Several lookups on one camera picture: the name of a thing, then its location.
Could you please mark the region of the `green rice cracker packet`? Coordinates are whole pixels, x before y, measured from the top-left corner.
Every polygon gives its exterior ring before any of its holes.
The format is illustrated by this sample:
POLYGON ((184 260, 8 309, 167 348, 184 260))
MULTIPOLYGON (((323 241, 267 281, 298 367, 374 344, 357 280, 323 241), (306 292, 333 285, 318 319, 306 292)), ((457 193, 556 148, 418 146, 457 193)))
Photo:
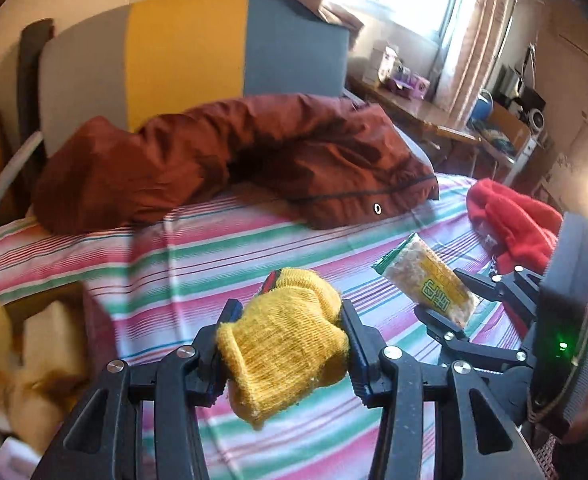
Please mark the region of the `green rice cracker packet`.
POLYGON ((465 328, 479 300, 417 233, 373 264, 416 304, 435 310, 465 328))

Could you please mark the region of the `yellow knit glove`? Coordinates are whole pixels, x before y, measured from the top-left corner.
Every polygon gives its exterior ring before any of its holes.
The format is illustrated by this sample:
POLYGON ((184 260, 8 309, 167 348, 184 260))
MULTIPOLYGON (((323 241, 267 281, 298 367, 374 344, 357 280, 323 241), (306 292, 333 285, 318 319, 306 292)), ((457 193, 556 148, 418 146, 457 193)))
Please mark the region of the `yellow knit glove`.
POLYGON ((259 430, 345 377, 350 346, 341 295, 313 271, 273 271, 241 317, 220 324, 216 345, 229 370, 233 412, 259 430))

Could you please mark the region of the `yellow sponge block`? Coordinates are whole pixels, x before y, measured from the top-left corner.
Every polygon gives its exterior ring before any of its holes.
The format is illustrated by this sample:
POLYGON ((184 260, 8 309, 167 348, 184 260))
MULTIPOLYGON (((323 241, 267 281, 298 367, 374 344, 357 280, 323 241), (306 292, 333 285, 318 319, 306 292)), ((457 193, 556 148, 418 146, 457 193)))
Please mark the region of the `yellow sponge block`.
POLYGON ((43 453, 89 377, 80 308, 55 300, 14 324, 0 304, 0 434, 43 453))

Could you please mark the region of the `red fleece blanket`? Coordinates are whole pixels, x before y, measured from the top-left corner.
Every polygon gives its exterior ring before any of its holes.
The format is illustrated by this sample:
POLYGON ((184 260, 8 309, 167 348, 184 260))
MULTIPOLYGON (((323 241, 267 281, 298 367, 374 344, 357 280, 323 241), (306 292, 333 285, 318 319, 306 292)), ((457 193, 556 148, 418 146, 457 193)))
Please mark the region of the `red fleece blanket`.
POLYGON ((558 211, 490 179, 470 187, 466 205, 472 227, 500 274, 516 266, 544 273, 563 223, 558 211))

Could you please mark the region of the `striped bed sheet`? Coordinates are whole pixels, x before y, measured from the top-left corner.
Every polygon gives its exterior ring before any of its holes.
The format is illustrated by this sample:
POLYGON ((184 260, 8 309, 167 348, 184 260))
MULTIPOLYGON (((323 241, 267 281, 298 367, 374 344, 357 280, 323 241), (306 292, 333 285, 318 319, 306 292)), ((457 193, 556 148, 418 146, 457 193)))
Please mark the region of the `striped bed sheet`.
MULTIPOLYGON (((438 183, 438 200, 409 214, 327 231, 307 228, 283 200, 253 191, 177 209, 140 230, 54 236, 34 219, 17 220, 0 228, 0 301, 79 282, 110 318, 117 356, 139 364, 190 342, 227 300, 250 300, 270 272, 311 269, 387 342, 435 363, 439 344, 374 264, 415 233, 451 268, 492 271, 467 215, 472 180, 444 174, 438 183)), ((344 381, 315 390, 262 430, 237 418, 225 399, 200 411, 198 423, 215 479, 363 479, 379 417, 344 381)))

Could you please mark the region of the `blue bucket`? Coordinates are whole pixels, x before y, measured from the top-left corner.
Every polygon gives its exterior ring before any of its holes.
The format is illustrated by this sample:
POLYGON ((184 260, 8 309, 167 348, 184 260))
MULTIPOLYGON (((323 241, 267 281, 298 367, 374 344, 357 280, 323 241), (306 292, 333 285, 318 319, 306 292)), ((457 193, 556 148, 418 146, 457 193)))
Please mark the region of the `blue bucket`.
POLYGON ((483 122, 487 120, 493 110, 492 94, 487 89, 481 89, 478 93, 476 103, 469 115, 471 122, 483 122))

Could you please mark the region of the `wooden desk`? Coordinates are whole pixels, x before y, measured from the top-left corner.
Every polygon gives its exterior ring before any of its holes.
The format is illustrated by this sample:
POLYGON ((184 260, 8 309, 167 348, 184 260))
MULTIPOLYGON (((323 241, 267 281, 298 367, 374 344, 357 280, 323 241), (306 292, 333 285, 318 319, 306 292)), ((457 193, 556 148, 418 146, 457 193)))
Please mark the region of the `wooden desk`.
POLYGON ((458 119, 453 119, 434 104, 397 96, 383 87, 371 86, 351 75, 347 76, 346 87, 363 101, 379 104, 405 133, 421 138, 438 136, 472 146, 480 143, 477 134, 468 131, 458 119))

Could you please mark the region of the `rust brown jacket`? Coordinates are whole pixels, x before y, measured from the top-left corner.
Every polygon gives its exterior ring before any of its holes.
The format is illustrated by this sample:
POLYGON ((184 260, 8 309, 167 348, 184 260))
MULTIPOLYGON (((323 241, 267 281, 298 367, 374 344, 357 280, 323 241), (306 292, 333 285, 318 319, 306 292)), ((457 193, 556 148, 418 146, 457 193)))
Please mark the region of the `rust brown jacket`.
POLYGON ((159 115, 134 132, 92 118, 49 159, 32 206, 48 231, 73 235, 152 224, 243 183, 317 230, 397 217, 439 195, 382 107, 271 94, 159 115))

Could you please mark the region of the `purple box on desk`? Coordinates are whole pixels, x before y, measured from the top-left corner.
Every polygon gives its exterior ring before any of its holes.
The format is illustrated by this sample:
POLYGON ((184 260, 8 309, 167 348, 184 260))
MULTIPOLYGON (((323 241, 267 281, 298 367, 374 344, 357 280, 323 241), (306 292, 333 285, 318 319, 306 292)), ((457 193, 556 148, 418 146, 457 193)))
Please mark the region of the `purple box on desk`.
POLYGON ((405 99, 423 100, 429 90, 431 82, 422 76, 411 74, 399 84, 400 96, 405 99))

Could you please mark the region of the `white box on desk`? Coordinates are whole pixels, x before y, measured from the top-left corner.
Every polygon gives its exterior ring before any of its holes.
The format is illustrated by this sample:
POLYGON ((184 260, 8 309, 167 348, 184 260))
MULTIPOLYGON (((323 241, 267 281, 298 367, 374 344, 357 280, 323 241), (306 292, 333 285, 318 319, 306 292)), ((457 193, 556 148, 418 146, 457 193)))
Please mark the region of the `white box on desk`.
POLYGON ((371 84, 385 82, 393 73, 398 59, 398 48, 387 40, 376 40, 373 44, 367 71, 363 74, 371 84))

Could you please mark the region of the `grey yellow blue headboard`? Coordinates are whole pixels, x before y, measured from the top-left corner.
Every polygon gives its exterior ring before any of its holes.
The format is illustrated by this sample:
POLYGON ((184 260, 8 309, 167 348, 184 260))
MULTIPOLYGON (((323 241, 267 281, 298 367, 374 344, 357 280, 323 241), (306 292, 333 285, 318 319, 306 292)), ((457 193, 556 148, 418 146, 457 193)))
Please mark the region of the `grey yellow blue headboard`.
POLYGON ((144 0, 59 32, 26 26, 18 134, 53 155, 87 120, 126 131, 149 118, 259 94, 340 96, 349 34, 297 0, 144 0))

